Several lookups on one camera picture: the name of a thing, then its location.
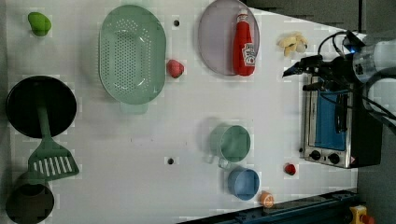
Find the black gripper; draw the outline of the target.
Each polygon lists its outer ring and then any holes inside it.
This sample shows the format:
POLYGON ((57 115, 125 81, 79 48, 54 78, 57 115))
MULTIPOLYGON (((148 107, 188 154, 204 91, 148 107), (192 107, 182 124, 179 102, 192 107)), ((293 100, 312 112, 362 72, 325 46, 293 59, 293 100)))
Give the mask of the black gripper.
MULTIPOLYGON (((283 72, 283 77, 294 75, 314 74, 320 67, 320 77, 332 83, 339 90, 346 90, 351 85, 357 83, 354 70, 352 68, 353 56, 339 56, 331 62, 324 62, 321 55, 314 55, 302 58, 299 62, 283 72)), ((324 89, 325 82, 318 81, 303 85, 303 91, 321 91, 324 89)))

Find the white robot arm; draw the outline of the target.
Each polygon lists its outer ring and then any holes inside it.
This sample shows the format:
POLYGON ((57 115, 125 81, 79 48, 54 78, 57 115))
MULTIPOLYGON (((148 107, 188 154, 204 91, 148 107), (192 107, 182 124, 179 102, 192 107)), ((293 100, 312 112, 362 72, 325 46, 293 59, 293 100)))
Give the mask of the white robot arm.
POLYGON ((303 86, 304 91, 318 91, 326 98, 340 91, 351 92, 363 108, 387 126, 395 125, 395 41, 363 43, 355 34, 344 31, 343 47, 338 56, 325 62, 320 53, 302 58, 287 69, 285 77, 308 74, 318 81, 303 86))

